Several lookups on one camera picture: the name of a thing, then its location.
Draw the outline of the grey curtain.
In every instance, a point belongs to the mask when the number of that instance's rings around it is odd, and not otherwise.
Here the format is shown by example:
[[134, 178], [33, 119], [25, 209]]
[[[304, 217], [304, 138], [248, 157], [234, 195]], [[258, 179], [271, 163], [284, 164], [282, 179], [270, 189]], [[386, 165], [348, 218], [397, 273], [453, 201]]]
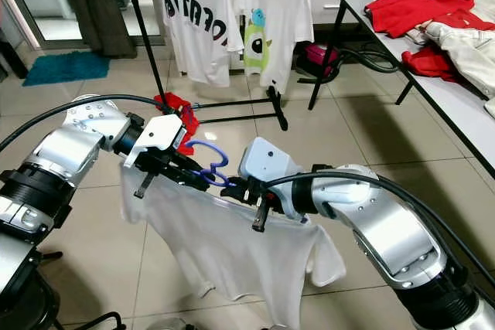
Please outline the grey curtain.
[[123, 15], [115, 0], [67, 0], [84, 43], [97, 55], [133, 59], [137, 47], [128, 38]]

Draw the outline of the red crumpled cloth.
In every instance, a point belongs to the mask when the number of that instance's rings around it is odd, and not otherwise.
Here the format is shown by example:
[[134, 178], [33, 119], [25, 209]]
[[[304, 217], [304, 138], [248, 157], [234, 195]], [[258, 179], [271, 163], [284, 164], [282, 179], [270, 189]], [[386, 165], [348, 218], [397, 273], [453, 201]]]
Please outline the red crumpled cloth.
[[183, 135], [183, 139], [181, 139], [178, 152], [186, 156], [193, 156], [195, 149], [194, 147], [190, 147], [188, 142], [193, 139], [193, 136], [199, 129], [200, 121], [195, 117], [192, 104], [184, 100], [184, 98], [177, 96], [177, 94], [170, 92], [156, 94], [153, 100], [158, 101], [158, 103], [164, 103], [163, 114], [175, 114], [183, 122], [186, 133]]

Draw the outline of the large red garment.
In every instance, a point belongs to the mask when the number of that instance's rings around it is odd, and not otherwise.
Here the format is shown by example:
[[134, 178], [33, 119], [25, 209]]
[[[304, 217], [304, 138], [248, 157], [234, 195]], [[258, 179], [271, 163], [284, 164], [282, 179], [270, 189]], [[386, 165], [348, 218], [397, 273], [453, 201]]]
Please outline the large red garment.
[[455, 29], [493, 30], [495, 23], [486, 22], [471, 12], [475, 0], [374, 0], [364, 11], [375, 32], [398, 38], [425, 23], [442, 23]]

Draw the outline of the black clothes rack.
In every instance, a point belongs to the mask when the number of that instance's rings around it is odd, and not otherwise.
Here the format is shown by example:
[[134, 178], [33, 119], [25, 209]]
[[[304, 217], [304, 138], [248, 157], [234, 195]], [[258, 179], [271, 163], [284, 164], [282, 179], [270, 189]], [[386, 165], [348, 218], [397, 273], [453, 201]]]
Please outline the black clothes rack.
[[[135, 16], [137, 16], [137, 22], [139, 30], [141, 30], [142, 45], [145, 47], [146, 58], [148, 58], [149, 65], [151, 65], [153, 79], [155, 79], [155, 85], [158, 87], [158, 93], [160, 100], [164, 100], [164, 94], [166, 91], [162, 85], [162, 76], [160, 76], [158, 63], [155, 61], [155, 56], [153, 56], [153, 50], [151, 47], [151, 40], [149, 39], [148, 31], [146, 31], [146, 26], [144, 22], [144, 16], [142, 15], [141, 6], [138, 4], [138, 0], [131, 0], [134, 6]], [[288, 119], [286, 118], [282, 110], [282, 94], [277, 92], [275, 87], [268, 87], [266, 90], [266, 98], [257, 98], [257, 100], [238, 100], [231, 101], [230, 103], [212, 103], [212, 104], [189, 104], [188, 108], [191, 111], [201, 111], [206, 110], [206, 108], [213, 107], [226, 107], [226, 105], [252, 105], [252, 104], [262, 104], [269, 103], [272, 105], [273, 112], [268, 112], [268, 114], [252, 114], [245, 115], [245, 117], [221, 117], [215, 119], [200, 119], [201, 123], [219, 123], [225, 121], [253, 121], [254, 119], [274, 117], [279, 122], [279, 126], [282, 130], [288, 130]]]

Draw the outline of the white t-shirt black letters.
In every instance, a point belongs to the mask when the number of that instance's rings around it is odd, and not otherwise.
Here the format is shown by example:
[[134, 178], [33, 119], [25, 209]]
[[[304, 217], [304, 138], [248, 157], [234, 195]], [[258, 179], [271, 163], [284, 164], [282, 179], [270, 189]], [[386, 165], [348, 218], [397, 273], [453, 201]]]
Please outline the white t-shirt black letters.
[[189, 80], [212, 87], [230, 86], [230, 58], [244, 50], [232, 0], [163, 0], [178, 68]]

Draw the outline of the white t-shirt green monster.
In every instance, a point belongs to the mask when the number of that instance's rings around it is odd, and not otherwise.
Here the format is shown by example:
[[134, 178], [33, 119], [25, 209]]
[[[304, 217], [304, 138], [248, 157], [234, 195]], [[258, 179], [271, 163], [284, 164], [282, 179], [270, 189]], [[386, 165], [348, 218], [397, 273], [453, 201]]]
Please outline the white t-shirt green monster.
[[245, 20], [245, 73], [258, 73], [263, 87], [286, 93], [297, 43], [311, 43], [311, 0], [233, 0]]

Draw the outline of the purple plastic clothes hanger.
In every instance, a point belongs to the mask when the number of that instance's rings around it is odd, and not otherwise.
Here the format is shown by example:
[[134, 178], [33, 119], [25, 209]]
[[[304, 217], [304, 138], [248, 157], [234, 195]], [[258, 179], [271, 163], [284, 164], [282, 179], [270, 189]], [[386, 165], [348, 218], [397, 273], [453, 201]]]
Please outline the purple plastic clothes hanger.
[[[208, 147], [209, 149], [215, 151], [217, 154], [220, 156], [220, 167], [223, 168], [229, 164], [229, 157], [227, 157], [227, 154], [220, 150], [216, 144], [208, 141], [200, 141], [200, 140], [190, 140], [187, 143], [184, 144], [185, 148], [194, 148], [195, 146], [205, 146]], [[215, 186], [225, 186], [227, 184], [227, 177], [226, 175], [222, 174], [222, 172], [218, 172], [218, 178], [217, 182], [210, 182], [211, 185]]]

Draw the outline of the teal floor mat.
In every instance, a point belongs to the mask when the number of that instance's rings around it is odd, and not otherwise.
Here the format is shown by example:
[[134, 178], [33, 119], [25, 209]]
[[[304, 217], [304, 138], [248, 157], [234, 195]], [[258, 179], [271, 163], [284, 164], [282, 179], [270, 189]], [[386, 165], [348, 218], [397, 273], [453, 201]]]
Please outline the teal floor mat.
[[92, 52], [73, 51], [70, 53], [39, 56], [36, 58], [24, 87], [67, 83], [75, 80], [106, 78], [109, 72], [109, 58]]

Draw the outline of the magenta vacuum cleaner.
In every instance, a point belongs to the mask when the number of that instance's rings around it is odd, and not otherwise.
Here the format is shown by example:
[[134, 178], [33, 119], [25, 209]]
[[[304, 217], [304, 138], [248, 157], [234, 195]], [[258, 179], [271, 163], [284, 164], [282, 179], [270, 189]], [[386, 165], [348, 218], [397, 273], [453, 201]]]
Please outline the magenta vacuum cleaner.
[[297, 66], [314, 77], [329, 78], [336, 71], [336, 62], [340, 60], [340, 52], [336, 48], [326, 50], [326, 47], [315, 43], [303, 43], [302, 54]]

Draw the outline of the small red garment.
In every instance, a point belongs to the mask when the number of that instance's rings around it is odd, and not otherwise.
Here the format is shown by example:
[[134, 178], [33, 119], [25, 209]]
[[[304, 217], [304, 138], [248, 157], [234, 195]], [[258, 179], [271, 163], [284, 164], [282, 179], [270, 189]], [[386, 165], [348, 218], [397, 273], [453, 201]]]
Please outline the small red garment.
[[404, 51], [401, 55], [404, 65], [415, 75], [459, 82], [460, 75], [448, 54], [434, 44], [428, 44], [416, 52]]

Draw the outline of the cream garment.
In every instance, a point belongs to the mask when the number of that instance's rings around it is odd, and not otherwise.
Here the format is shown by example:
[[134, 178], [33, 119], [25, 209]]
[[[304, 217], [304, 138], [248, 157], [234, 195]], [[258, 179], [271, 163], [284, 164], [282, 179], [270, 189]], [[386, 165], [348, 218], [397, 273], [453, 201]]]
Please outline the cream garment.
[[487, 100], [495, 98], [495, 22], [448, 15], [427, 22], [423, 30], [448, 53], [461, 76]]

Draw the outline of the plain white t-shirt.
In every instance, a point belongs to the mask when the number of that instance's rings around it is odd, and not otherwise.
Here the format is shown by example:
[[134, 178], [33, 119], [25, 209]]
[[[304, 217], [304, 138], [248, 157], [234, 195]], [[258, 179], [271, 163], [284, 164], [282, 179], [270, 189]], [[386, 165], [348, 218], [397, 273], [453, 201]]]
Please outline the plain white t-shirt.
[[277, 330], [302, 330], [305, 284], [325, 287], [347, 275], [331, 236], [315, 222], [269, 218], [258, 232], [254, 210], [244, 204], [166, 177], [153, 178], [138, 196], [145, 172], [121, 165], [119, 174], [121, 217], [151, 225], [195, 295], [258, 296]]

